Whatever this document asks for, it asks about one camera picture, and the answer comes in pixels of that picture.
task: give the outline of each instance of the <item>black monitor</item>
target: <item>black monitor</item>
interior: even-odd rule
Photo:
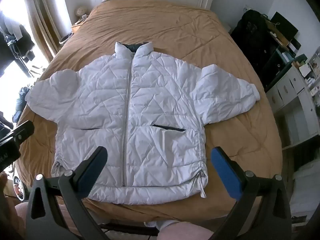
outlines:
[[[298,33],[298,29],[278,12],[275,13],[270,22],[276,25],[278,31],[280,31],[288,41],[291,41]]]

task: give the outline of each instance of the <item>jacket cuff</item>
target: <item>jacket cuff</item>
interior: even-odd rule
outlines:
[[[254,96],[255,96],[255,98],[256,98],[256,101],[259,101],[259,100],[260,100],[260,94],[259,94],[256,86],[255,86],[254,84],[250,84],[250,85],[251,85],[251,87],[252,87],[253,94],[254,94]]]

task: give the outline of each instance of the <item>jacket zipper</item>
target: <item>jacket zipper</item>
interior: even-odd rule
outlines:
[[[126,168],[125,168],[125,153],[127,152],[127,130],[128,130],[128,118],[129,118],[129,103],[131,99],[131,79],[132,79],[132,63],[133,58],[131,59],[131,65],[129,70],[129,88],[127,95],[127,108],[126,108],[126,118],[124,125],[124,137],[123,137],[123,152],[122,152],[122,187],[125,187],[124,178],[126,177]]]

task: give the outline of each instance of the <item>jacket sleeve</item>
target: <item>jacket sleeve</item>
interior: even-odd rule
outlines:
[[[74,102],[79,88],[79,73],[70,69],[57,71],[39,81],[26,95],[30,109],[47,120],[58,122]]]
[[[260,100],[254,84],[236,78],[217,65],[204,67],[197,74],[190,95],[204,125],[247,112]]]

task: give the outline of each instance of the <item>hanging clothes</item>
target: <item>hanging clothes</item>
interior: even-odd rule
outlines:
[[[8,19],[0,12],[0,31],[3,34],[5,42],[9,44],[9,48],[16,59],[22,58],[23,61],[27,63],[35,57],[32,52],[35,44],[32,42],[31,36],[23,25],[19,25],[22,36],[17,30],[13,31],[14,28],[16,29],[14,26],[14,24],[9,25]]]
[[[8,44],[0,36],[0,77],[4,74],[4,70],[9,66],[15,57],[13,56]]]

